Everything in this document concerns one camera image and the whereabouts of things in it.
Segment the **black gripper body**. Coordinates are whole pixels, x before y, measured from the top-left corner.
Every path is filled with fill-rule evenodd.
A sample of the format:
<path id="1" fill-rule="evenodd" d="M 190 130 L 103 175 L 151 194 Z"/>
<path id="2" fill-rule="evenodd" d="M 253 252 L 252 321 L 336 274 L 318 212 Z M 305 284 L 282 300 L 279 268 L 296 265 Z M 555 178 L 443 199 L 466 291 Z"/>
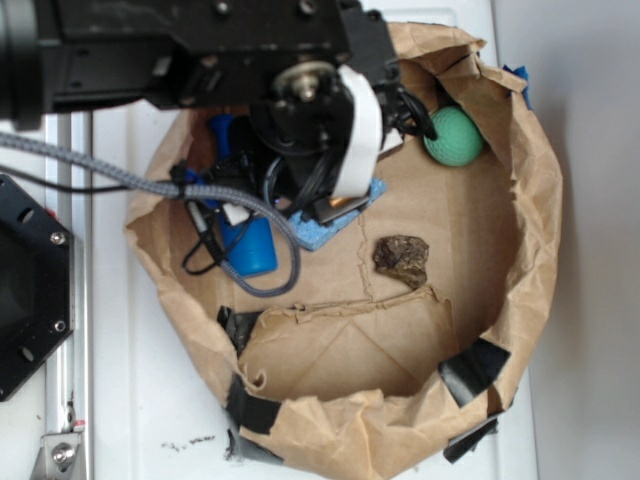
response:
<path id="1" fill-rule="evenodd" d="M 390 132 L 406 117 L 382 13 L 358 1 L 262 1 L 260 46 L 273 54 L 251 125 L 271 153 L 261 191 L 289 200 L 360 198 Z"/>

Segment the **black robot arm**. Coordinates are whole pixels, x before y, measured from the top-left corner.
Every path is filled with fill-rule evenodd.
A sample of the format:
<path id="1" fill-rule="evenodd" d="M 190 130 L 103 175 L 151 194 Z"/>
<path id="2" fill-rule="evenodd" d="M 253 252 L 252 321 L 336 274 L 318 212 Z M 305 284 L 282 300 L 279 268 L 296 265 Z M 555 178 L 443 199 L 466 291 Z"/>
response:
<path id="1" fill-rule="evenodd" d="M 5 1 L 1 116 L 146 100 L 165 109 L 245 106 L 286 156 L 333 150 L 337 196 L 363 194 L 406 91 L 381 14 L 357 1 Z"/>

